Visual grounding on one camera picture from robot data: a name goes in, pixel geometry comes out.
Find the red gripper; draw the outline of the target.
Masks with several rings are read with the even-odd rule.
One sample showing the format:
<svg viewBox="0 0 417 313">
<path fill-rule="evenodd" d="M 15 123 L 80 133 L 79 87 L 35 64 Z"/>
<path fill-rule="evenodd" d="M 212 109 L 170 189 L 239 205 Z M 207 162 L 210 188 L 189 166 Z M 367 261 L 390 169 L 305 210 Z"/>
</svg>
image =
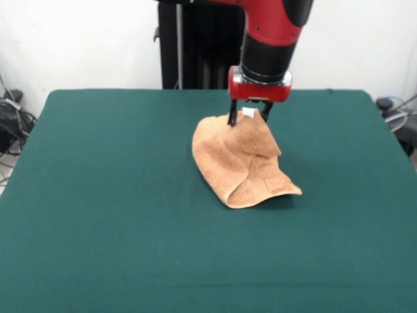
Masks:
<svg viewBox="0 0 417 313">
<path fill-rule="evenodd" d="M 261 117 L 265 122 L 273 107 L 273 102 L 284 102 L 291 92 L 293 75 L 287 71 L 281 82 L 275 84 L 255 83 L 245 77 L 239 66 L 232 66 L 228 73 L 228 91 L 231 98 L 231 105 L 227 124 L 234 127 L 237 123 L 238 100 L 264 100 L 264 108 Z"/>
</svg>

